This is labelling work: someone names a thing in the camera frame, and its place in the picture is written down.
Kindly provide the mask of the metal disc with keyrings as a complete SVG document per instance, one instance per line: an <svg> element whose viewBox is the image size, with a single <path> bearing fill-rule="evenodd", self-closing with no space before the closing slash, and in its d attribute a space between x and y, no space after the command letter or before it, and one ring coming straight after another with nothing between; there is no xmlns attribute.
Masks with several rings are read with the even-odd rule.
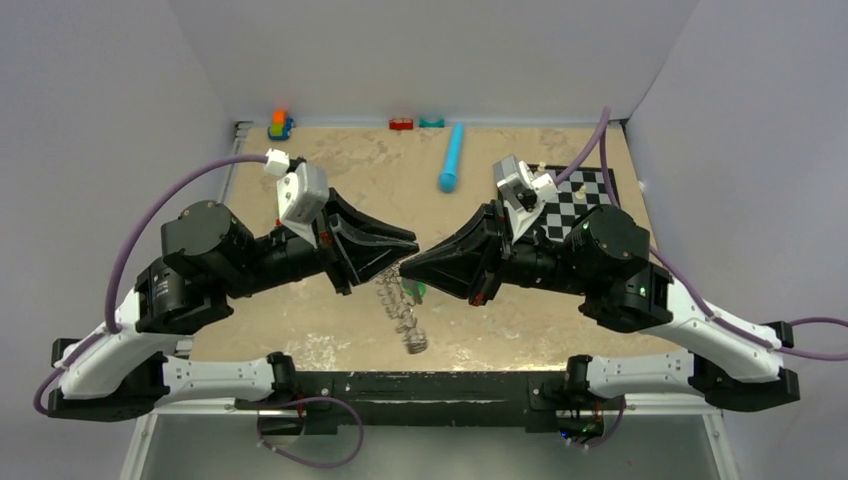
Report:
<svg viewBox="0 0 848 480"><path fill-rule="evenodd" d="M403 345L410 355L423 353L428 348L426 332L418 326L415 308L423 303L415 302L405 293L401 285L400 263L396 262L380 273L375 285L380 303L386 316L395 322L395 331L402 336Z"/></svg>

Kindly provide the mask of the green key tag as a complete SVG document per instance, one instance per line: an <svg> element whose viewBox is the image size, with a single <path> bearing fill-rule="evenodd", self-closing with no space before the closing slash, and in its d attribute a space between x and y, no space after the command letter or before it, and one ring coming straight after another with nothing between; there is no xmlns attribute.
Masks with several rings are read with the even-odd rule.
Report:
<svg viewBox="0 0 848 480"><path fill-rule="evenodd" d="M411 279L403 279L401 281L401 285L405 293L415 302L421 302L423 300L423 296L426 294L427 289L425 284Z"/></svg>

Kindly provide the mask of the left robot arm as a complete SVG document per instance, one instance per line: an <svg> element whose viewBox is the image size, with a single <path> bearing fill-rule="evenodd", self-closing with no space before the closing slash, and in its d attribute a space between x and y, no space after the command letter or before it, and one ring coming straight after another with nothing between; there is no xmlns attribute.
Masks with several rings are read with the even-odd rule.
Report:
<svg viewBox="0 0 848 480"><path fill-rule="evenodd" d="M280 223L259 237L225 205L198 202L162 226L161 245L117 308L116 332L100 327L54 343L58 384L48 417L117 422L215 398L287 408L301 395L289 355L196 361L177 357L178 343L231 316L234 299L321 274L347 295L419 250L412 231L363 214L336 193L310 225Z"/></svg>

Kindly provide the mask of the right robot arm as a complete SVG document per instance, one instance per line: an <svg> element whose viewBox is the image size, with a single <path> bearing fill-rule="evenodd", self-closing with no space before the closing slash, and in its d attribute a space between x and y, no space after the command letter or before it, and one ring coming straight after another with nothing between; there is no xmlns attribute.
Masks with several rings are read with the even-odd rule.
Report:
<svg viewBox="0 0 848 480"><path fill-rule="evenodd" d="M649 232L617 207L592 208L555 242L534 227L515 234L499 201L484 204L454 235L404 261L403 278L483 306L505 284L576 295L599 326L672 342L670 353L625 358L572 356L556 394L576 407L629 393L682 393L736 412L800 397L782 351L785 322L751 324L708 314L680 279L650 259Z"/></svg>

